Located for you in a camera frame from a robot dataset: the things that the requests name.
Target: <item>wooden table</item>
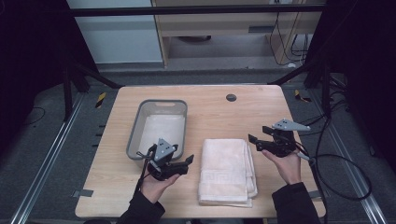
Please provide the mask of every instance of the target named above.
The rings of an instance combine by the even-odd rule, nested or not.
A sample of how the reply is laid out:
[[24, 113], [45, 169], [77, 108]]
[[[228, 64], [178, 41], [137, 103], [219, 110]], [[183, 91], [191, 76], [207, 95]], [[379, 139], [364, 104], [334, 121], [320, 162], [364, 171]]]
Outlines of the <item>wooden table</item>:
[[[226, 100], [235, 94], [234, 102]], [[121, 88], [97, 149], [84, 189], [93, 190], [91, 197], [80, 197], [78, 217], [119, 217], [129, 206], [141, 168], [128, 158], [126, 148], [141, 102], [147, 99], [179, 99], [188, 105], [185, 150], [181, 160], [194, 154], [187, 175], [169, 187], [160, 202], [166, 209], [163, 217], [275, 217], [271, 194], [285, 185], [276, 167], [250, 144], [259, 194], [252, 208], [201, 206], [198, 183], [202, 145], [206, 138], [240, 138], [248, 142], [248, 133], [262, 140], [272, 137], [262, 133], [291, 114], [279, 86], [146, 86]], [[308, 190], [316, 184], [306, 161], [302, 176]], [[314, 201], [319, 215], [325, 214], [321, 200]]]

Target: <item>gray carpet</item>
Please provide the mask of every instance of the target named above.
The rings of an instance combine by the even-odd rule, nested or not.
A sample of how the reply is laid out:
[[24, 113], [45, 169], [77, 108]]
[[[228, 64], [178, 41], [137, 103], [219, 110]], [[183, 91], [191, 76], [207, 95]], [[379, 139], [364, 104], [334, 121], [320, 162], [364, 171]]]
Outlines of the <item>gray carpet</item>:
[[[184, 85], [184, 84], [230, 84], [230, 83], [266, 83], [285, 75], [285, 70], [235, 69], [207, 71], [141, 72], [131, 74], [105, 74], [106, 77], [123, 85]], [[102, 83], [90, 79], [92, 87], [84, 93], [82, 108], [67, 136], [64, 146], [52, 171], [40, 193], [29, 219], [31, 221], [59, 220], [82, 221], [74, 210], [77, 198], [71, 197], [74, 190], [82, 189], [90, 169], [96, 146], [100, 142], [100, 133], [106, 125], [108, 115], [117, 95]], [[309, 91], [301, 88], [301, 77], [295, 78], [283, 88], [291, 114], [297, 122], [305, 122], [319, 115], [314, 103], [296, 100], [294, 90], [300, 89], [304, 97], [312, 98]], [[100, 108], [95, 108], [98, 95], [106, 92], [106, 98]], [[342, 99], [334, 95], [334, 101]], [[64, 118], [63, 88], [56, 86], [43, 91], [36, 97], [35, 106], [26, 121], [19, 137], [12, 145], [12, 155], [5, 160], [0, 171], [0, 220], [12, 217], [21, 203], [26, 191], [35, 178], [41, 162], [45, 159], [50, 146], [62, 125]], [[362, 167], [373, 182], [373, 195], [388, 223], [396, 223], [396, 177], [387, 163], [372, 157], [352, 115], [342, 105], [332, 112], [332, 124], [337, 127], [353, 161]], [[311, 125], [312, 132], [321, 129], [324, 119]], [[303, 136], [302, 144], [313, 155], [318, 143], [318, 134]], [[328, 131], [323, 135], [319, 153], [335, 153], [334, 143]], [[339, 160], [322, 159], [320, 170], [328, 183], [347, 195], [355, 196], [345, 168]], [[329, 223], [371, 223], [361, 202], [352, 202], [324, 189], [330, 194], [328, 201]]]

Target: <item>white towel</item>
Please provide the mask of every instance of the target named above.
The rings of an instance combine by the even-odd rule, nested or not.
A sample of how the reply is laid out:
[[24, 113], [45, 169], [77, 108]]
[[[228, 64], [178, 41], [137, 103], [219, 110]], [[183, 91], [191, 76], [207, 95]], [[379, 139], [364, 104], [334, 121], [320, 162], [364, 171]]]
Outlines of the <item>white towel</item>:
[[199, 203], [252, 207], [257, 195], [250, 147], [243, 139], [206, 139]]

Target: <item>black sleeve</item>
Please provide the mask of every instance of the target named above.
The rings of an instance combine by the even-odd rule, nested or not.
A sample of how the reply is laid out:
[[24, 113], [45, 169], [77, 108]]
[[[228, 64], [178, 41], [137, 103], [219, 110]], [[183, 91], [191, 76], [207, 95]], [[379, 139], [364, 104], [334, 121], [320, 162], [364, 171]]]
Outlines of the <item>black sleeve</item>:
[[278, 224], [319, 224], [317, 210], [304, 183], [287, 185], [273, 193]]
[[122, 214], [117, 224], [154, 224], [158, 223], [165, 213], [160, 203], [151, 203], [140, 191], [134, 195], [129, 204], [128, 210]]

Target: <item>gray floor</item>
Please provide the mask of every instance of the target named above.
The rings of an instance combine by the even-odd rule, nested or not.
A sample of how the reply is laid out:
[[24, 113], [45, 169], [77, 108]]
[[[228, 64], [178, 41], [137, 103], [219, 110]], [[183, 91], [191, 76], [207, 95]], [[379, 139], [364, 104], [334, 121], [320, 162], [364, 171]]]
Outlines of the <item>gray floor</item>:
[[[268, 42], [263, 36], [213, 36], [210, 41], [191, 42], [175, 38], [166, 68], [142, 69], [124, 73], [103, 73], [104, 76], [124, 85], [185, 85], [224, 83], [267, 83], [285, 76], [292, 68], [279, 65], [272, 57]], [[292, 66], [299, 66], [299, 57]], [[303, 97], [316, 99], [320, 88], [306, 90], [302, 81], [304, 74], [282, 86], [291, 114], [297, 122], [320, 115], [317, 101], [312, 103], [295, 99], [294, 91], [300, 90]], [[81, 107], [70, 132], [62, 143], [61, 150], [47, 179], [30, 211], [31, 223], [81, 223], [74, 210], [78, 198], [71, 195], [82, 189], [91, 166], [100, 135], [117, 96], [112, 90], [93, 79], [88, 93], [75, 93], [81, 99]], [[106, 92], [100, 108], [95, 108], [97, 97]], [[334, 102], [344, 99], [336, 94]], [[56, 86], [41, 92], [35, 99], [35, 109], [26, 120], [19, 137], [13, 143], [13, 154], [7, 159], [0, 173], [0, 220], [8, 223], [26, 196], [35, 175], [46, 159], [64, 117], [63, 88]], [[323, 125], [323, 120], [313, 124], [312, 133]], [[332, 112], [330, 126], [321, 140], [319, 153], [339, 154], [340, 136], [347, 155], [362, 167], [373, 183], [369, 200], [353, 202], [344, 199], [323, 187], [330, 197], [328, 202], [329, 223], [396, 223], [396, 176], [388, 164], [369, 153], [353, 116], [347, 112], [347, 104], [341, 104]], [[318, 134], [300, 133], [303, 145], [314, 154]], [[339, 160], [320, 160], [320, 170], [327, 182], [347, 195], [356, 195], [356, 186], [345, 163]], [[370, 209], [379, 209], [385, 220], [373, 220]]]

